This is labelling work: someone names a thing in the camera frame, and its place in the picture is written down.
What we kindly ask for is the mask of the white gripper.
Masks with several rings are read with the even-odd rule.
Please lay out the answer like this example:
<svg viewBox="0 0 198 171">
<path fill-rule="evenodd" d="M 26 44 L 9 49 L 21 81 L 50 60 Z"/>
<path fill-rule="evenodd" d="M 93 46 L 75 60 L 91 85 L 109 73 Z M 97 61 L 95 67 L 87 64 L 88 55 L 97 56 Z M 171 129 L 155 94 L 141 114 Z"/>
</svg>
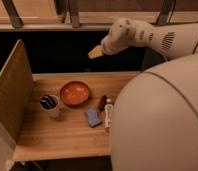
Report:
<svg viewBox="0 0 198 171">
<path fill-rule="evenodd" d="M 121 49 L 121 38 L 118 36 L 114 37 L 108 34 L 102 39 L 101 46 L 97 45 L 88 53 L 88 57 L 90 59 L 95 59 L 103 56 L 103 53 L 105 55 L 114 55 L 119 53 Z"/>
</svg>

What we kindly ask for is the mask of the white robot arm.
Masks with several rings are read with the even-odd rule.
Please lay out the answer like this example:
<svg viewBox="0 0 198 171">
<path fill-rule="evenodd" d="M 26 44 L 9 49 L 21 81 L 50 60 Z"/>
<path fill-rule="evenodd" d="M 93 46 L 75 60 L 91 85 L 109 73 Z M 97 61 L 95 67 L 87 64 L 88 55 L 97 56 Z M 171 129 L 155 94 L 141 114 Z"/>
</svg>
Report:
<svg viewBox="0 0 198 171">
<path fill-rule="evenodd" d="M 114 104 L 113 171 L 198 171 L 198 23 L 155 26 L 119 18 L 90 53 L 149 47 L 168 58 L 135 76 Z"/>
</svg>

